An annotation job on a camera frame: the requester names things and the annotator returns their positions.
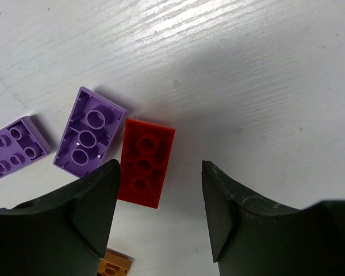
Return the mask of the orange lego brick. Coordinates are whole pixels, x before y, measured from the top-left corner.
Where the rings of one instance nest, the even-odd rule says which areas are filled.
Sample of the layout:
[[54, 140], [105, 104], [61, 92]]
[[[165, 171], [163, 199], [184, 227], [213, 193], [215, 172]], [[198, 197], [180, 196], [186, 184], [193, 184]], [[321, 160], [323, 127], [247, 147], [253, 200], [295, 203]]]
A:
[[131, 266], [132, 260], [129, 257], [107, 249], [105, 256], [99, 260], [97, 275], [127, 276]]

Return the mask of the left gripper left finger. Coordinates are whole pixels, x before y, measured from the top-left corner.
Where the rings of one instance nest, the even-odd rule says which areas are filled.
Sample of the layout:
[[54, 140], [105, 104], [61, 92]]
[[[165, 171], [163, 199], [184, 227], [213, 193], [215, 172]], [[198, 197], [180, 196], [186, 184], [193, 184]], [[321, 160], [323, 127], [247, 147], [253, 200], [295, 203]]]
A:
[[0, 275], [96, 275], [120, 176], [113, 159], [46, 195], [0, 209]]

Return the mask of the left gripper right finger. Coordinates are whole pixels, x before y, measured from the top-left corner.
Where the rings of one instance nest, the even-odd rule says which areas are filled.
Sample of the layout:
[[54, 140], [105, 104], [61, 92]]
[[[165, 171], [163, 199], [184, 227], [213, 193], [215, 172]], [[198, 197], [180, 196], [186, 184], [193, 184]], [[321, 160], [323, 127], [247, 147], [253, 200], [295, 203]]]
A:
[[214, 263], [221, 275], [345, 275], [345, 200], [298, 210], [202, 163]]

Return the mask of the red lego brick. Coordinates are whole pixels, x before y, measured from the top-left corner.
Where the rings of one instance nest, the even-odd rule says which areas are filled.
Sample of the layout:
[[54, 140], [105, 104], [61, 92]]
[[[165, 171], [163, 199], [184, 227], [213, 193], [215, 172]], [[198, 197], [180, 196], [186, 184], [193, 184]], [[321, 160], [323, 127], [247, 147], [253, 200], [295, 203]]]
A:
[[119, 200], [158, 208], [174, 135], [174, 128], [126, 119]]

